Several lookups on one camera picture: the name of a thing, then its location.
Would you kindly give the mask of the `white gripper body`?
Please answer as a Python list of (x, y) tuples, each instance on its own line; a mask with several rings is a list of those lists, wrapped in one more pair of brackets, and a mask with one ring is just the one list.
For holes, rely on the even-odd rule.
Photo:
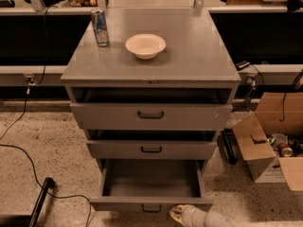
[(185, 227), (205, 227), (207, 212), (193, 205), (185, 205), (181, 213), (181, 222)]

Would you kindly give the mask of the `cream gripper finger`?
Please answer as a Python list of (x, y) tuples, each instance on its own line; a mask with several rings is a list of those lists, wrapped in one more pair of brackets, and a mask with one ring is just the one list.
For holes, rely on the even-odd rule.
[(185, 206), (183, 204), (172, 206), (169, 210), (169, 214), (175, 221), (181, 222), (184, 208)]

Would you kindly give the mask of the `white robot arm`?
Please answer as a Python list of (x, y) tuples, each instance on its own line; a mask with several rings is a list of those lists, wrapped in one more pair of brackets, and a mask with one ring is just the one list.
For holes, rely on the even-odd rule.
[(169, 214), (184, 227), (233, 227), (220, 213), (206, 212), (194, 205), (175, 205), (170, 208)]

